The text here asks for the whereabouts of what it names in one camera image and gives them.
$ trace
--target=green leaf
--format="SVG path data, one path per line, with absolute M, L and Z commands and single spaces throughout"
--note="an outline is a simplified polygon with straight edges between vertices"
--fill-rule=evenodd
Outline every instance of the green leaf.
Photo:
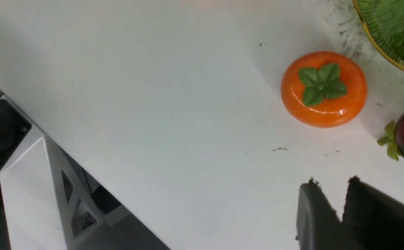
M 377 141 L 378 145 L 380 145 L 380 146 L 384 146 L 384 145 L 392 143 L 392 142 L 393 142 L 393 140 L 388 138 L 387 136 L 383 137 Z
M 392 141 L 395 140 L 395 121 L 391 121 L 389 122 L 389 124 L 387 124 L 384 127 L 384 132 L 386 133 L 387 137 L 390 138 Z
M 336 99 L 340 98 L 347 94 L 347 86 L 340 81 L 339 79 L 335 79 L 329 82 L 324 89 L 324 95 L 328 99 Z
M 389 144 L 389 146 L 387 147 L 387 155 L 393 160 L 399 161 L 397 148 L 398 145 L 396 144 L 396 142 Z
M 302 102 L 305 106 L 315 106 L 324 100 L 324 92 L 315 87 L 306 87 L 302 94 Z
M 402 156 L 402 153 L 401 153 L 401 150 L 400 150 L 399 147 L 398 147 L 398 144 L 397 144 L 397 155 L 398 155 L 398 156 Z
M 318 85 L 318 70 L 313 67 L 301 68 L 297 73 L 300 81 L 305 85 L 305 87 L 315 87 Z
M 328 84 L 329 82 L 339 79 L 340 76 L 340 68 L 339 64 L 337 63 L 329 63 L 326 65 L 323 65 L 319 71 L 319 80 L 324 82 L 325 84 Z

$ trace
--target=white table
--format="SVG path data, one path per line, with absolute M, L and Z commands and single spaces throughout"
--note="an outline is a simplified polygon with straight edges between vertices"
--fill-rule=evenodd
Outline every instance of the white table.
M 369 84 L 339 128 L 281 101 L 286 67 L 317 50 Z M 1 0 L 0 88 L 173 250 L 297 249 L 311 176 L 340 215 L 354 175 L 404 203 L 404 161 L 376 144 L 404 72 L 350 0 Z

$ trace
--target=toy persimmon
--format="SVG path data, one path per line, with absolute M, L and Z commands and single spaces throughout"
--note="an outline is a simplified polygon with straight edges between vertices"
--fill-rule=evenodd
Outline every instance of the toy persimmon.
M 301 122 L 331 128 L 352 120 L 367 98 L 362 70 L 334 52 L 313 52 L 290 65 L 282 78 L 282 101 Z

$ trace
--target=green woven basket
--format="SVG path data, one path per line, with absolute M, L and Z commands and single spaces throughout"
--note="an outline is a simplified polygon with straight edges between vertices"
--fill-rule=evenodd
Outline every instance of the green woven basket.
M 404 70 L 404 0 L 353 0 L 353 3 L 375 48 Z

